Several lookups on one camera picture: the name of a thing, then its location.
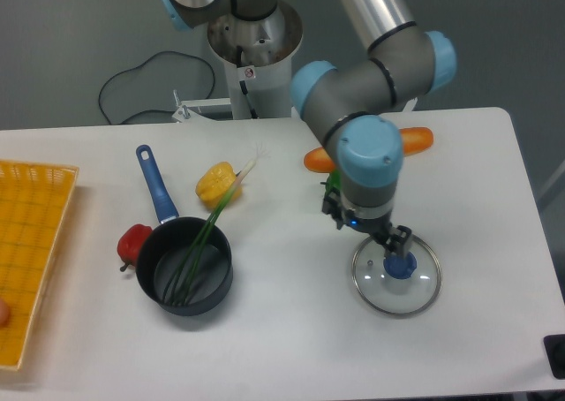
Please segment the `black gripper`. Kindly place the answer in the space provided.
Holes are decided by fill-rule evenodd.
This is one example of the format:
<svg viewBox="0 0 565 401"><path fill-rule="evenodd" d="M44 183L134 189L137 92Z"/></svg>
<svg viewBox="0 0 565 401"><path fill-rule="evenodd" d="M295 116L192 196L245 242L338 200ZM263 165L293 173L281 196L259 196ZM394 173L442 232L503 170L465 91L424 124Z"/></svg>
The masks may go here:
<svg viewBox="0 0 565 401"><path fill-rule="evenodd" d="M346 225L383 245L386 258L405 258L411 250L412 230L403 225L392 227L393 207L394 199L377 207L359 206L343 197L338 189L330 188L324 193L321 211L332 218L338 230Z"/></svg>

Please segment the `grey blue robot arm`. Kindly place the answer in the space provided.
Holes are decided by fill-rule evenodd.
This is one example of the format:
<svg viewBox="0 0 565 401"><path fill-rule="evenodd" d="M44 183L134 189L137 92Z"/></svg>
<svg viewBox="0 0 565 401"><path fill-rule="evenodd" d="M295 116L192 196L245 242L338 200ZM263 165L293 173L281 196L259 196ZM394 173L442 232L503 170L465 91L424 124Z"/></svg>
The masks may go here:
<svg viewBox="0 0 565 401"><path fill-rule="evenodd" d="M347 70L314 61L293 72L303 28L284 1L162 0L175 27L206 27L224 65L233 117L297 112L339 171L323 212L369 235L386 254L404 257L411 231L390 221L403 146L383 114L449 83L456 53L443 34L420 30L403 0L340 1L365 61Z"/></svg>

